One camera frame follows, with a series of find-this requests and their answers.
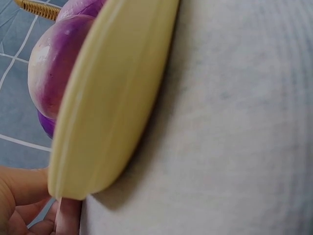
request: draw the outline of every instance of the turnip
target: turnip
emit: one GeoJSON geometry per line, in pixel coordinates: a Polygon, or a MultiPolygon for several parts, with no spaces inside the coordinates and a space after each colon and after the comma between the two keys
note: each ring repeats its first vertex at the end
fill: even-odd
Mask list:
{"type": "Polygon", "coordinates": [[[47,118],[57,118],[70,73],[94,19],[66,17],[49,28],[33,48],[28,88],[35,106],[47,118]]]}
{"type": "Polygon", "coordinates": [[[106,0],[69,0],[62,7],[57,22],[72,15],[89,15],[97,17],[106,0]]]}
{"type": "Polygon", "coordinates": [[[47,133],[47,135],[50,138],[53,138],[55,120],[45,117],[39,111],[37,111],[37,113],[38,113],[39,122],[41,126],[43,127],[44,131],[47,133]]]}

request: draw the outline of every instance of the hand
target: hand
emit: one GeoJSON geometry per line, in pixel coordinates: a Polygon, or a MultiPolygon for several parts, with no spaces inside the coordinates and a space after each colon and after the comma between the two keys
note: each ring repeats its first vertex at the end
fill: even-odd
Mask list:
{"type": "Polygon", "coordinates": [[[76,235],[81,202],[55,202],[44,220],[27,228],[50,196],[47,169],[25,170],[0,166],[0,235],[76,235]]]}

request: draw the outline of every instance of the cream plastic tool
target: cream plastic tool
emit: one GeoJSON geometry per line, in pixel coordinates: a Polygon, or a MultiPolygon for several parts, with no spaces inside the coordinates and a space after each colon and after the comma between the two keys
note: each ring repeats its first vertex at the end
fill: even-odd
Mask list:
{"type": "Polygon", "coordinates": [[[110,186],[149,118],[179,0],[108,0],[83,45],[54,134],[48,189],[84,199],[110,186]]]}

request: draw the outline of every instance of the wicker handle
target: wicker handle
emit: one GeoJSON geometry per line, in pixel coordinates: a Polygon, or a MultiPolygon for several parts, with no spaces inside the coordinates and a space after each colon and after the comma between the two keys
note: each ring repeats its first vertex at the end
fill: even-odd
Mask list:
{"type": "Polygon", "coordinates": [[[55,6],[45,5],[31,0],[14,0],[15,3],[22,9],[46,19],[55,21],[60,12],[60,8],[55,6]]]}

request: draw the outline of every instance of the gray cloth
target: gray cloth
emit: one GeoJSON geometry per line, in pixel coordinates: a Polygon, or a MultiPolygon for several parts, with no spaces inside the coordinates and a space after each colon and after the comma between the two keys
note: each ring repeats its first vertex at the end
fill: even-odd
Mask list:
{"type": "Polygon", "coordinates": [[[312,234],[312,25],[312,0],[182,0],[147,132],[81,234],[312,234]]]}

